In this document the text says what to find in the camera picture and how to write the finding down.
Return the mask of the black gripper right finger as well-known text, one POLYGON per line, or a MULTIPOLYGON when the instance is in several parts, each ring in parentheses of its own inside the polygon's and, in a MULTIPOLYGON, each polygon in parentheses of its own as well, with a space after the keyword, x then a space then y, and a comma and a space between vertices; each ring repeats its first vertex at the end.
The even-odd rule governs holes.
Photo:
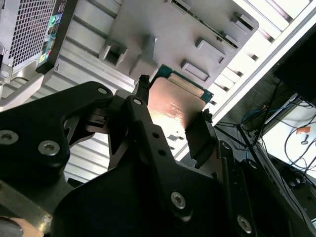
POLYGON ((217 138, 209 109, 200 112, 185 130, 190 156, 196 168, 219 184, 216 206, 234 236, 253 236, 254 220, 242 169, 231 146, 217 138))

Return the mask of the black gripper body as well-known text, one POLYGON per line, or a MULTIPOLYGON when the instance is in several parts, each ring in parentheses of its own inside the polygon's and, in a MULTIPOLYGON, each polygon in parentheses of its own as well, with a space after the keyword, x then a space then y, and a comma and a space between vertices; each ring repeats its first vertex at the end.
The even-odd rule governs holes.
POLYGON ((295 213, 258 167, 209 158, 173 162, 159 181, 138 160, 74 189, 53 215, 54 237, 294 237, 295 213))

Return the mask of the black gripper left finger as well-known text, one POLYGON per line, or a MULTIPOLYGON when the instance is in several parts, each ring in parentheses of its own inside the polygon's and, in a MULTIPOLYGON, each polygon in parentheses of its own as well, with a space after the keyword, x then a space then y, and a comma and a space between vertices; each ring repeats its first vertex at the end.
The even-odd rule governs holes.
POLYGON ((109 136, 109 171, 138 160, 161 182, 175 162, 162 129, 147 109, 149 77, 125 98, 97 82, 86 82, 0 115, 0 175, 24 186, 56 182, 70 147, 94 133, 109 136))

